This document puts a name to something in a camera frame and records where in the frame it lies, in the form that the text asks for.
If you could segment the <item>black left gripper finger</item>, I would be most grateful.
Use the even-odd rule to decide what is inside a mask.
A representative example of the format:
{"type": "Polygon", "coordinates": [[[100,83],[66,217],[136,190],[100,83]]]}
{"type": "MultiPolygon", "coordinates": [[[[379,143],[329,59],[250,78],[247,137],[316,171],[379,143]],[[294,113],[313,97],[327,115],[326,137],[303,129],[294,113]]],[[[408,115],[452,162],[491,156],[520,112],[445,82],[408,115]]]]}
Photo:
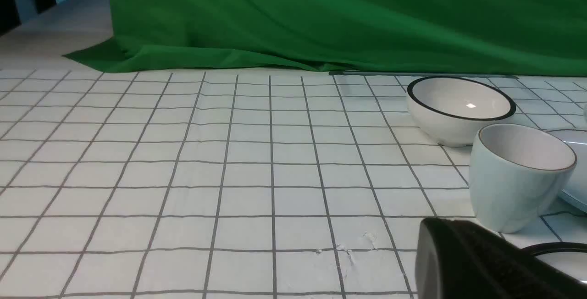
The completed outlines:
{"type": "Polygon", "coordinates": [[[539,256],[585,252],[573,242],[521,249],[470,221],[424,218],[415,287],[420,299],[584,299],[585,283],[539,256]]]}

